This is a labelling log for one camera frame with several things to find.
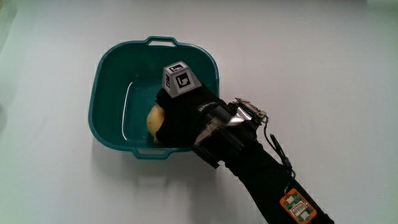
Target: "cable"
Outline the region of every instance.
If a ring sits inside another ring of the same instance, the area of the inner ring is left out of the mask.
[[[266,137],[266,140],[268,142],[268,144],[271,146],[271,148],[273,148],[273,150],[275,150],[275,152],[278,154],[278,156],[280,157],[280,159],[282,159],[282,163],[283,165],[286,167],[287,172],[289,173],[290,176],[292,176],[292,178],[289,180],[289,182],[286,184],[286,187],[284,189],[284,194],[287,197],[287,189],[289,188],[289,185],[294,181],[294,179],[296,178],[296,173],[293,170],[293,166],[289,161],[289,158],[287,158],[287,156],[285,155],[285,152],[283,151],[282,147],[280,146],[278,140],[276,140],[275,136],[273,134],[270,134],[269,136],[271,137],[272,142],[274,143],[274,145],[271,144],[270,140],[267,137],[267,125],[268,125],[268,116],[266,116],[266,122],[264,125],[264,136]]]

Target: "apriltag cube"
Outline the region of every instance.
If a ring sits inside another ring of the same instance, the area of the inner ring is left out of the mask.
[[[198,88],[201,83],[191,68],[179,61],[164,67],[162,86],[172,98],[175,98]]]

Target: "white table surface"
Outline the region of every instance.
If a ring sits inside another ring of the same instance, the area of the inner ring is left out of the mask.
[[[0,223],[265,223],[229,170],[192,152],[137,160],[93,137],[97,63],[150,35],[215,58],[221,98],[268,112],[298,181],[337,223],[397,223],[396,7],[4,1],[11,8],[0,53]]]

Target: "black glove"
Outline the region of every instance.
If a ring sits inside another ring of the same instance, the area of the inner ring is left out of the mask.
[[[192,146],[208,122],[204,112],[211,113],[218,105],[229,106],[212,94],[206,86],[175,98],[171,98],[164,89],[161,89],[156,102],[165,111],[165,119],[156,132],[156,138],[162,144],[173,146]],[[294,224],[295,221],[279,205],[279,200],[284,196],[284,187],[291,178],[286,168],[263,149],[256,140],[256,132],[253,129],[250,131],[239,125],[230,131],[236,136],[246,135],[243,139],[248,141],[239,157],[225,161],[225,166],[244,184],[268,223]],[[224,151],[222,148],[226,148],[226,145],[218,141],[217,136],[213,138],[208,144],[220,149],[216,151],[218,153]],[[296,188],[318,212],[312,223],[334,223],[297,181],[294,181],[291,187]]]
[[[164,122],[156,132],[156,138],[162,144],[173,146],[192,146],[206,125],[204,112],[225,105],[205,85],[175,98],[171,98],[162,88],[156,99],[165,112]]]

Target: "teal plastic basin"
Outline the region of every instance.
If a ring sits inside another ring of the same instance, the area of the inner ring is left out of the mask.
[[[173,152],[190,151],[154,144],[146,125],[162,88],[163,68],[178,61],[219,96],[217,65],[195,45],[152,36],[109,49],[99,61],[91,92],[88,123],[94,137],[111,149],[131,151],[138,159],[166,159]]]

